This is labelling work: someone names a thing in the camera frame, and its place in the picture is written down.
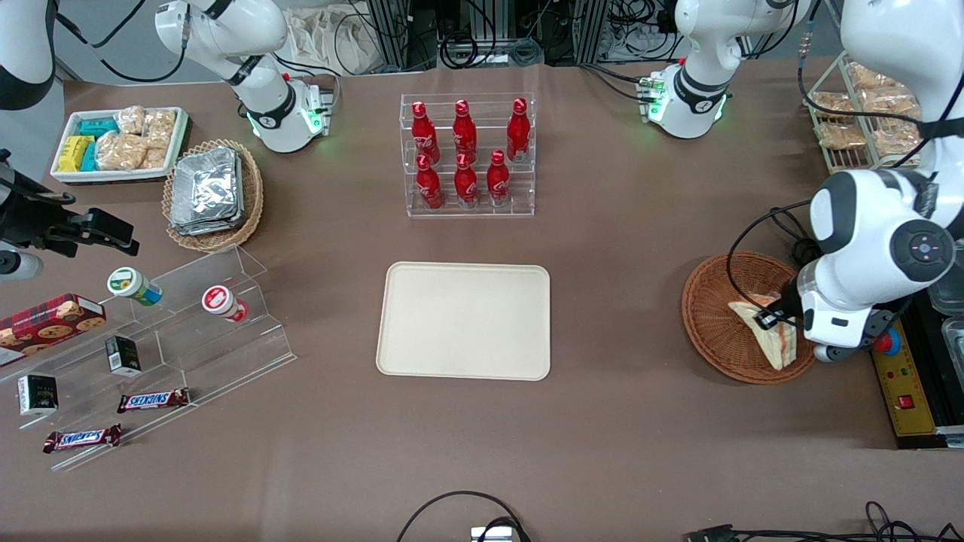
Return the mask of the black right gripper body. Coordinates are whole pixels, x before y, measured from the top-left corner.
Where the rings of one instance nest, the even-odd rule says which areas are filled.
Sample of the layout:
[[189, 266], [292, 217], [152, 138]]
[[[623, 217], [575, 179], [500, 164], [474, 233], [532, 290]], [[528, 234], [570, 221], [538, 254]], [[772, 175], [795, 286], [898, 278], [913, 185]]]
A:
[[11, 167], [2, 168], [2, 241], [15, 248], [44, 250], [44, 231], [69, 227], [75, 216], [66, 206], [76, 202], [69, 193], [54, 193]]

